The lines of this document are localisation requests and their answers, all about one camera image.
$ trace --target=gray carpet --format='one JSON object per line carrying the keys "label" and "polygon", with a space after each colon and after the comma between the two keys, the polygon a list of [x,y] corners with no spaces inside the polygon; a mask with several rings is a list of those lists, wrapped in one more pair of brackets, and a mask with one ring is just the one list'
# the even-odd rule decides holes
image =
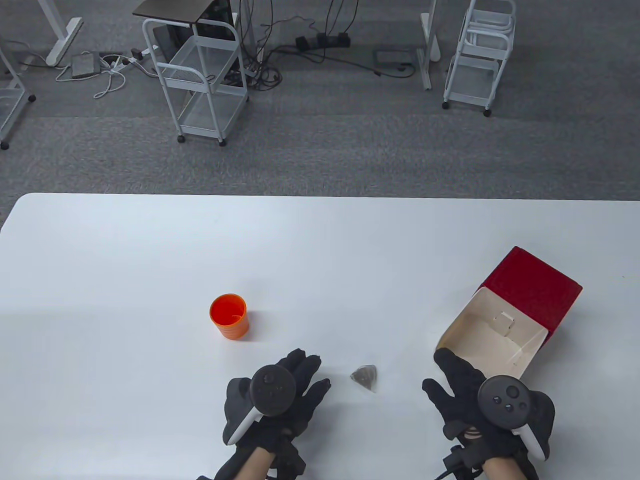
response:
{"label": "gray carpet", "polygon": [[[70,54],[143,47],[141,21],[130,15],[137,3],[58,0],[65,18],[85,20]],[[276,0],[275,18],[312,17],[322,28],[328,3]],[[336,30],[354,3],[345,0]],[[336,54],[370,63],[376,45],[419,44],[427,3],[360,0],[354,47]],[[179,145],[159,83],[137,70],[123,90],[93,100],[106,78],[59,84],[56,70],[29,68],[24,80],[38,101],[0,152],[0,225],[32,191],[640,198],[637,2],[520,1],[491,118],[461,104],[440,108],[465,1],[440,7],[433,91],[419,75],[378,78],[283,58],[283,83],[252,93],[226,148],[194,137]],[[268,3],[257,1],[255,16],[256,25],[268,21]],[[53,41],[36,0],[0,0],[0,31],[42,52]],[[307,32],[299,20],[279,24],[271,44]]]}

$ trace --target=vr controller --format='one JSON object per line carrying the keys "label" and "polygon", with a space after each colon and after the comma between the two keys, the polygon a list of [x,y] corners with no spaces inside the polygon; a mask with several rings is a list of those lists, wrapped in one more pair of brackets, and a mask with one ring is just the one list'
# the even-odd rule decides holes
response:
{"label": "vr controller", "polygon": [[[225,445],[234,445],[254,422],[263,417],[276,417],[286,412],[296,397],[296,380],[291,372],[279,365],[260,368],[251,380],[234,378],[227,385],[225,416],[227,424],[222,432]],[[234,478],[251,452],[236,451],[220,469],[215,480]],[[294,480],[307,465],[291,442],[284,440],[271,468],[278,470],[278,480]],[[198,480],[209,480],[201,477]]]}
{"label": "vr controller", "polygon": [[279,365],[259,369],[246,385],[246,378],[234,378],[227,386],[222,432],[225,445],[234,445],[262,417],[276,417],[286,412],[296,397],[296,380]]}
{"label": "vr controller", "polygon": [[[480,411],[489,422],[518,435],[533,458],[545,461],[549,457],[548,440],[556,409],[546,394],[529,390],[514,377],[497,375],[484,381],[477,398]],[[443,432],[449,440],[454,440],[468,427],[464,422],[450,422],[444,426]],[[482,442],[468,447],[456,445],[444,459],[445,475],[453,473],[458,480],[475,478],[477,474],[472,471],[479,469],[490,456]],[[538,475],[526,452],[516,457],[516,461],[529,480],[537,480]]]}
{"label": "vr controller", "polygon": [[556,409],[547,395],[529,390],[514,377],[497,375],[481,385],[478,405],[492,424],[518,435],[533,458],[549,458]]}

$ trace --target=white table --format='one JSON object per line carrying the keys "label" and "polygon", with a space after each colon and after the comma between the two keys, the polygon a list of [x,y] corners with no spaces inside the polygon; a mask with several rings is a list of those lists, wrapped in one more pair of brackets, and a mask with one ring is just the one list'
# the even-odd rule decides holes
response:
{"label": "white table", "polygon": [[[295,347],[333,388],[296,442],[308,480],[430,480],[450,443],[420,384],[517,244],[584,286],[524,380],[557,419],[542,479],[632,478],[640,204],[32,194],[0,234],[7,480],[195,480],[231,455],[227,381]],[[208,318],[245,297],[249,339]],[[349,380],[379,367],[377,394]]]}

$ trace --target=red box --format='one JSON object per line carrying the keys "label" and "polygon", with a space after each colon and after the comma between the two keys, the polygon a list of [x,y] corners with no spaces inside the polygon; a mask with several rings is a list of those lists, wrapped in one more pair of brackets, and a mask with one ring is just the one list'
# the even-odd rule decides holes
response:
{"label": "red box", "polygon": [[487,377],[519,378],[553,335],[582,287],[514,247],[444,333],[447,347]]}

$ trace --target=metal frame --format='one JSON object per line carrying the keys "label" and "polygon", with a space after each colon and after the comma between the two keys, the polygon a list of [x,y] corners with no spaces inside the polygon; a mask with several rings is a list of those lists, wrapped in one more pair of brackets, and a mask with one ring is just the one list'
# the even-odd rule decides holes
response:
{"label": "metal frame", "polygon": [[[429,64],[432,61],[440,61],[440,46],[438,38],[433,29],[433,19],[436,13],[436,4],[438,0],[431,0],[431,8],[428,13],[420,14],[420,23],[422,24],[422,32],[424,33],[425,48],[417,49],[418,64],[420,66],[420,74],[422,76],[422,85],[425,90],[431,89],[431,78],[429,77]],[[431,52],[427,59],[426,52]]]}
{"label": "metal frame", "polygon": [[0,117],[0,147],[7,150],[9,144],[6,141],[7,135],[11,131],[15,121],[18,119],[20,112],[24,109],[27,102],[34,102],[36,97],[29,94],[27,88],[22,83],[18,72],[14,68],[14,62],[11,52],[8,50],[4,40],[0,38],[0,60],[12,76],[9,85],[6,88],[0,88],[0,98],[13,100],[9,112]]}
{"label": "metal frame", "polygon": [[56,37],[58,37],[58,41],[53,45],[49,55],[47,55],[47,65],[55,67],[62,60],[71,42],[74,41],[83,24],[83,20],[82,17],[74,17],[65,26],[60,16],[60,11],[53,0],[38,0],[38,2]]}
{"label": "metal frame", "polygon": [[[151,40],[153,33],[151,32],[150,25],[152,23],[185,28],[191,26],[193,29],[193,36],[180,48],[173,59],[168,60],[168,63],[157,60]],[[227,143],[226,137],[228,133],[233,128],[238,115],[249,98],[243,67],[240,36],[235,28],[225,22],[200,19],[198,23],[227,28],[233,33],[235,40],[221,40],[200,36],[196,24],[189,25],[169,20],[147,19],[143,23],[142,30],[149,48],[149,54],[158,73],[158,80],[160,80],[164,97],[167,105],[169,105],[169,111],[171,112],[175,128],[178,132],[178,142],[182,143],[184,141],[184,134],[187,133],[217,138],[218,144],[223,147]],[[200,60],[199,69],[182,64],[186,62],[194,49],[197,51],[198,59]],[[221,54],[222,51],[228,52],[223,58],[223,60],[225,60],[224,66],[215,72],[216,77],[214,79],[210,79],[210,75],[213,72],[209,72],[207,69],[207,49],[211,50],[210,54],[216,54],[217,52]],[[242,87],[220,85],[236,60],[239,65]],[[194,92],[187,105],[182,112],[180,112],[180,115],[176,115],[175,109],[173,108],[169,96],[169,88]],[[211,114],[213,129],[191,124],[203,109],[208,109],[208,113]],[[225,111],[227,114],[226,122],[224,123],[220,122],[220,111]]]}
{"label": "metal frame", "polygon": [[[449,108],[449,100],[484,106],[484,115],[491,115],[491,106],[500,83],[504,67],[513,50],[516,27],[516,6],[513,0],[511,13],[475,10],[476,0],[471,0],[460,29],[456,54],[451,60],[445,83],[442,107]],[[478,40],[488,43],[478,44]],[[459,67],[479,68],[493,72],[491,88],[487,96],[481,97],[464,92],[454,92],[455,77]]]}

